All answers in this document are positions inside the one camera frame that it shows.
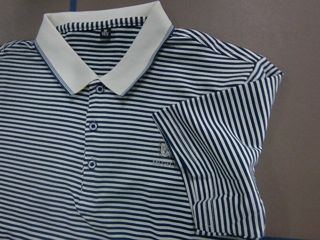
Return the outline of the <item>blue white striped polo shirt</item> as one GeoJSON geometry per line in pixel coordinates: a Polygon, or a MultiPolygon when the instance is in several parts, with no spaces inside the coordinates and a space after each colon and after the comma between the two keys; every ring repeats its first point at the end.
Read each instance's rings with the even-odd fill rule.
{"type": "Polygon", "coordinates": [[[45,14],[0,47],[1,239],[260,239],[282,76],[159,1],[45,14]]]}

